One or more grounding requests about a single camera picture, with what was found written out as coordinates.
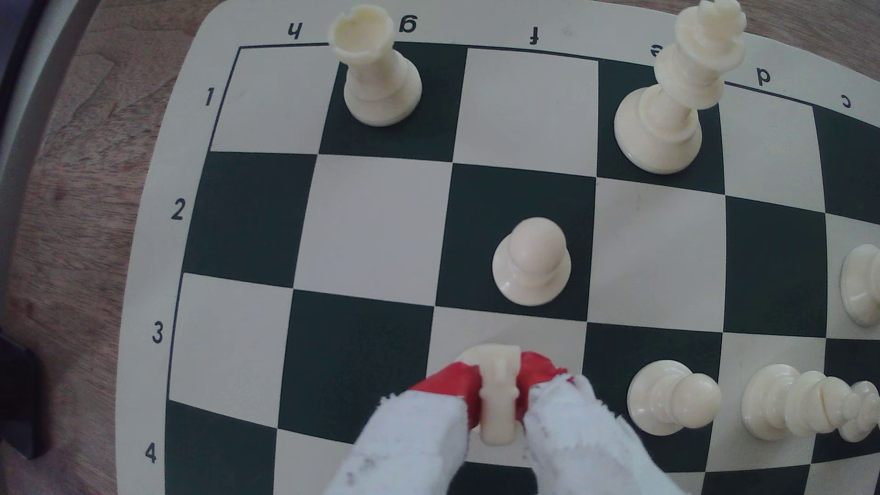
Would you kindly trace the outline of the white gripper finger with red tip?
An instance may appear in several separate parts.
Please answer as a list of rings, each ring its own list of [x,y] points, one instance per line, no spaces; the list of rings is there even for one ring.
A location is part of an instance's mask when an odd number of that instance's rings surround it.
[[[584,375],[522,352],[517,388],[539,494],[682,494]]]
[[[324,494],[446,494],[480,414],[478,366],[452,363],[383,398]]]

